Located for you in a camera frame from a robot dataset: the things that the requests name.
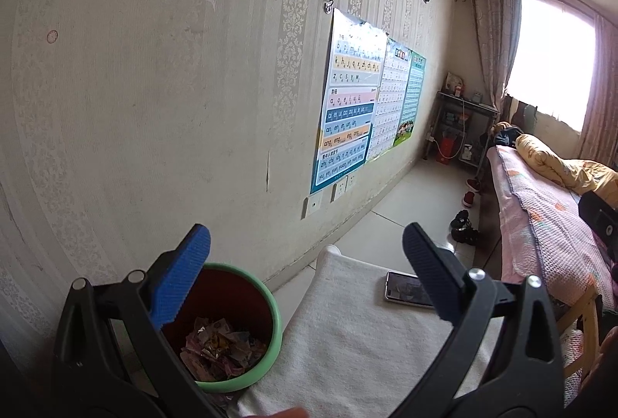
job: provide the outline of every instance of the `red shoe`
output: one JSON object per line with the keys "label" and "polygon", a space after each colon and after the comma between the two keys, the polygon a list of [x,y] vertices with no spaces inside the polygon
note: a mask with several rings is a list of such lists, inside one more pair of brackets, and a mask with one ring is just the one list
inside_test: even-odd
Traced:
{"label": "red shoe", "polygon": [[462,204],[465,205],[466,207],[472,207],[473,203],[474,203],[474,193],[472,193],[471,191],[466,192],[466,194],[463,196]]}
{"label": "red shoe", "polygon": [[479,193],[481,191],[481,183],[479,183],[475,178],[466,179],[466,185],[470,188],[474,193]]}

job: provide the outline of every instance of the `pink bedsheet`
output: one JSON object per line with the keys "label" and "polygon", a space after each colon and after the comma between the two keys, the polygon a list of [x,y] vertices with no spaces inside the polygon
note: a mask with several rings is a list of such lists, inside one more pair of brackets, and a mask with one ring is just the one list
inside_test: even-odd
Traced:
{"label": "pink bedsheet", "polygon": [[491,148],[487,157],[500,205],[502,280],[518,283],[534,273],[549,294],[572,305],[594,279],[604,306],[614,309],[610,271],[572,194],[530,169],[513,148]]}

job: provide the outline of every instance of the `trash bin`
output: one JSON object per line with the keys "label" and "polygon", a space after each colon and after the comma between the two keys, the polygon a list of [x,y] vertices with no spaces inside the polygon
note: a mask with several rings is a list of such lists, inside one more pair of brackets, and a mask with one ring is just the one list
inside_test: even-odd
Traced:
{"label": "trash bin", "polygon": [[228,393],[246,388],[273,366],[281,348],[281,316],[271,292],[251,273],[222,263],[204,264],[176,319],[162,328],[176,354],[185,346],[185,337],[197,317],[211,321],[225,318],[268,347],[260,361],[241,376],[222,382],[196,382],[203,391]]}

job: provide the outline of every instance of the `wall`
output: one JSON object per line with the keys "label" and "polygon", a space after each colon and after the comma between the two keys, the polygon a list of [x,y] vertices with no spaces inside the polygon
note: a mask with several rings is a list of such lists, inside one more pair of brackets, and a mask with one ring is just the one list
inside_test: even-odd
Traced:
{"label": "wall", "polygon": [[420,132],[301,220],[324,0],[0,0],[0,337],[22,368],[76,277],[145,269],[199,222],[211,260],[266,279],[418,157],[452,0],[334,1],[427,57]]}
{"label": "wall", "polygon": [[446,67],[464,79],[466,97],[480,92],[483,102],[489,104],[489,94],[484,90],[472,0],[455,2]]}
{"label": "wall", "polygon": [[537,112],[535,136],[563,159],[576,159],[579,132],[551,115]]}

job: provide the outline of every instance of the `electrical outlet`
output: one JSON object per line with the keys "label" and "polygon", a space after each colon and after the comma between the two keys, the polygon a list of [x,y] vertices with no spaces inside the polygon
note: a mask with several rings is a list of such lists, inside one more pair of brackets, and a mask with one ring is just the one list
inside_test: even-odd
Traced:
{"label": "electrical outlet", "polygon": [[331,202],[334,202],[345,193],[345,185],[347,184],[348,176],[344,176],[333,184],[333,196]]}
{"label": "electrical outlet", "polygon": [[348,174],[348,182],[345,185],[345,191],[350,191],[356,184],[356,174]]}
{"label": "electrical outlet", "polygon": [[319,191],[305,199],[303,218],[313,214],[322,206],[322,193],[322,191]]}

